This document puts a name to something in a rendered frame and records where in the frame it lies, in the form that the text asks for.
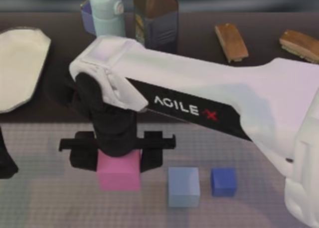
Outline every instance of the dark wooden table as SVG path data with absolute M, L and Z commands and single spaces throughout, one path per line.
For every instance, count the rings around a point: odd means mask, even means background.
M 126 21 L 127 35 L 133 37 L 133 15 L 127 14 Z M 227 64 L 214 32 L 214 25 L 226 22 L 237 25 L 250 53 L 249 58 L 233 63 L 234 66 L 262 65 L 275 57 L 300 60 L 280 48 L 278 38 L 286 29 L 295 29 L 319 39 L 319 13 L 182 13 L 179 54 Z M 85 32 L 81 14 L 0 13 L 0 30 L 15 26 L 40 28 L 51 38 L 52 45 L 33 99 L 10 113 L 0 114 L 0 122 L 87 122 L 65 107 L 65 88 L 61 81 L 70 62 L 94 40 L 94 36 Z M 179 122 L 151 112 L 140 114 L 138 120 Z

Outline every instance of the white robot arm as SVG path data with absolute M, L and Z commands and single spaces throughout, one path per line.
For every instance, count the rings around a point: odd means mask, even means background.
M 100 36 L 70 64 L 73 79 L 81 72 L 99 82 L 106 103 L 120 108 L 148 108 L 212 129 L 238 115 L 240 125 L 229 134 L 256 144 L 286 177 L 290 213 L 319 228 L 318 65 L 276 58 L 231 67 Z M 229 117 L 218 117 L 218 106 Z

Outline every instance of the brown bottle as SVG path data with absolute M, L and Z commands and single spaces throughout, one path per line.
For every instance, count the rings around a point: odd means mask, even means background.
M 136 40 L 145 48 L 177 53 L 177 0 L 134 0 L 134 19 Z

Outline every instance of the red x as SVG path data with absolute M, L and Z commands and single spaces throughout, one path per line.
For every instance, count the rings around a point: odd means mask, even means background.
M 217 112 L 211 112 L 208 109 L 205 109 L 205 111 L 202 112 L 202 114 L 207 114 L 207 119 L 212 119 L 214 121 L 217 121 Z

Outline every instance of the light blue bottle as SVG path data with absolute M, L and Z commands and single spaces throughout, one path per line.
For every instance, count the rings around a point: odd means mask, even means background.
M 122 0 L 90 0 L 90 4 L 96 36 L 126 36 Z

